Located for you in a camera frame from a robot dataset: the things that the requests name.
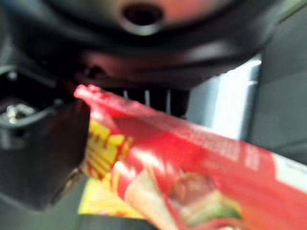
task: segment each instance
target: red package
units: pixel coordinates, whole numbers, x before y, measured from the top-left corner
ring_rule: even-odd
[[[95,86],[83,171],[161,230],[305,230],[307,167]]]

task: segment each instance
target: gray panel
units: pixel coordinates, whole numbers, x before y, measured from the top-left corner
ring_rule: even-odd
[[[72,230],[84,188],[78,184],[69,197],[43,214],[29,214],[0,201],[0,229],[2,230]]]
[[[278,27],[262,56],[249,141],[283,155],[291,151],[281,147],[307,139],[306,23],[304,7]]]

